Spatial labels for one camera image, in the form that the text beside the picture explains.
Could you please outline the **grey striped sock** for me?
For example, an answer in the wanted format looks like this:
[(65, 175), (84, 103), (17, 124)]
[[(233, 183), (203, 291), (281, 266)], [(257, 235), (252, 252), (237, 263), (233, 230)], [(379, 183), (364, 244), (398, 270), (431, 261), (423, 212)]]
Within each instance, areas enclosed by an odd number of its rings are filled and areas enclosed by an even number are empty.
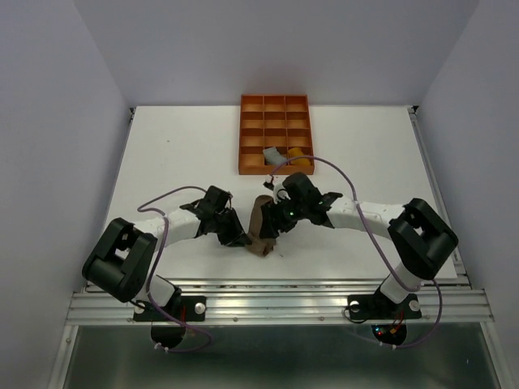
[(276, 147), (269, 147), (263, 150), (266, 165), (283, 164), (287, 158), (283, 156)]

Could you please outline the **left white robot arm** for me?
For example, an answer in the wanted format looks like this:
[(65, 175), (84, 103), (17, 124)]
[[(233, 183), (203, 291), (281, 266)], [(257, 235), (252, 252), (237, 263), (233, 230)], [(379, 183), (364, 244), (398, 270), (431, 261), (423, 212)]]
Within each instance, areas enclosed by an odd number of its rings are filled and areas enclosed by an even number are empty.
[[(153, 205), (181, 190), (199, 190), (204, 196), (171, 213)], [(156, 213), (155, 218), (135, 223), (111, 220), (83, 265), (83, 278), (122, 303), (146, 301), (161, 318), (174, 318), (180, 311), (180, 290), (156, 274), (157, 260), (167, 246), (211, 233), (222, 246), (250, 245), (231, 199), (216, 186), (182, 186), (137, 208)]]

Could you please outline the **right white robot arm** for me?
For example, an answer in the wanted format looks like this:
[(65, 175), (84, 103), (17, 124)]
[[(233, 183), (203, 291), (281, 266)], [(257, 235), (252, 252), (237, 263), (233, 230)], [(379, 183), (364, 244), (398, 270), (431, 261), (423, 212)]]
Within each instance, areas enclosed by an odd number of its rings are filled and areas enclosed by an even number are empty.
[(323, 194), (304, 173), (291, 174), (282, 182), (268, 175), (264, 186), (273, 199), (261, 206), (261, 239), (276, 239), (307, 220), (329, 229), (365, 232), (377, 250), (376, 237), (393, 243), (400, 263), (388, 269), (388, 277), (373, 297), (375, 311), (383, 316), (397, 312), (423, 281), (433, 281), (459, 242), (423, 199), (392, 205), (361, 202), (355, 194), (350, 198), (338, 192)]

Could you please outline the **mustard yellow sock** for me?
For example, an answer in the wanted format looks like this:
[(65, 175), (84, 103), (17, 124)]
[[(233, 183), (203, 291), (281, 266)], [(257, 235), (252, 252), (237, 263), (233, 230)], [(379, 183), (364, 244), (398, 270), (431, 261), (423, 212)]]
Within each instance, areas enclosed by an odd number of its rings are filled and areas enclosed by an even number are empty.
[(288, 149), (287, 156), (290, 159), (291, 165), (297, 166), (311, 166), (311, 159), (306, 158), (306, 153), (300, 147), (292, 147)]

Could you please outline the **taupe maroon-cuffed sock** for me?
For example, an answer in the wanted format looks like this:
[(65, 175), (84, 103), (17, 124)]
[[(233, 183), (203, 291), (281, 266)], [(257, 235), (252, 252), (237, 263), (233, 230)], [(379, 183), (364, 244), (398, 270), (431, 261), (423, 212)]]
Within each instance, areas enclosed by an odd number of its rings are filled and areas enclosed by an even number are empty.
[(251, 209), (249, 227), (247, 232), (247, 236), (251, 240), (251, 243), (249, 245), (246, 245), (245, 248), (248, 252), (261, 258), (264, 258), (267, 255), (269, 255), (274, 250), (274, 247), (277, 243), (277, 240), (275, 238), (261, 238), (259, 236), (263, 224), (261, 207), (267, 203), (272, 202), (272, 196), (262, 194), (255, 199), (255, 202)]

